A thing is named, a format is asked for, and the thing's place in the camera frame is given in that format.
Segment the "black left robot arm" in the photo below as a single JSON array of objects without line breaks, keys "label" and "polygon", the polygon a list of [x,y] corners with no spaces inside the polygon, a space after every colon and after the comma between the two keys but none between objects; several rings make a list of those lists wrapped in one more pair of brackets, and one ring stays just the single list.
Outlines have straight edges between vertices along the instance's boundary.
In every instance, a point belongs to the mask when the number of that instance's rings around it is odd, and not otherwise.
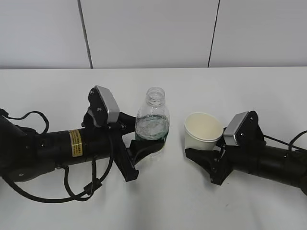
[{"label": "black left robot arm", "polygon": [[134,139],[126,147],[123,135],[135,131],[136,118],[123,112],[115,123],[96,127],[89,114],[82,128],[42,133],[11,123],[5,110],[0,111],[0,169],[14,182],[25,182],[54,171],[62,165],[112,157],[125,181],[137,179],[135,165],[162,149],[165,139]]}]

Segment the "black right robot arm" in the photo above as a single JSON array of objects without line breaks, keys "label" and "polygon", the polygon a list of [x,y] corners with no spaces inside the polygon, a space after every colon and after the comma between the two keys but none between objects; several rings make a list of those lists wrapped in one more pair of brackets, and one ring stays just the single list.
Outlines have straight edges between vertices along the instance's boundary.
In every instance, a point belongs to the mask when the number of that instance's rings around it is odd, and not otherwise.
[{"label": "black right robot arm", "polygon": [[307,152],[268,146],[266,135],[257,128],[252,139],[241,146],[228,146],[223,139],[220,150],[185,149],[188,159],[202,167],[212,184],[222,185],[232,171],[277,181],[307,192]]}]

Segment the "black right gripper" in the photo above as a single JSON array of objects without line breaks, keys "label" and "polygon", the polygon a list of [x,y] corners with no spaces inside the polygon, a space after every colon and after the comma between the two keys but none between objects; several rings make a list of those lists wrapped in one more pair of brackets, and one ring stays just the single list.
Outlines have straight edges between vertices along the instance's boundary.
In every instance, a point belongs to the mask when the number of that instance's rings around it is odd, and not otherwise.
[{"label": "black right gripper", "polygon": [[221,185],[233,170],[259,176],[260,141],[248,141],[241,146],[228,146],[223,129],[216,146],[220,150],[185,149],[188,159],[202,167],[209,175],[211,183]]}]

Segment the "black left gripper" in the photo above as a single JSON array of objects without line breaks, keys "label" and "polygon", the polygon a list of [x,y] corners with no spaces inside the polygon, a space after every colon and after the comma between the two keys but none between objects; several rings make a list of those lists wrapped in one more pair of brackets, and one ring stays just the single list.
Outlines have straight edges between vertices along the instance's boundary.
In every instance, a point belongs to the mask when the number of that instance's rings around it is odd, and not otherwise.
[{"label": "black left gripper", "polygon": [[130,154],[124,144],[123,135],[135,132],[136,117],[119,113],[116,123],[95,127],[88,113],[83,117],[84,150],[88,156],[99,159],[112,157],[125,181],[137,179],[139,171],[135,165],[150,154],[159,152],[165,145],[163,140],[132,140]]}]

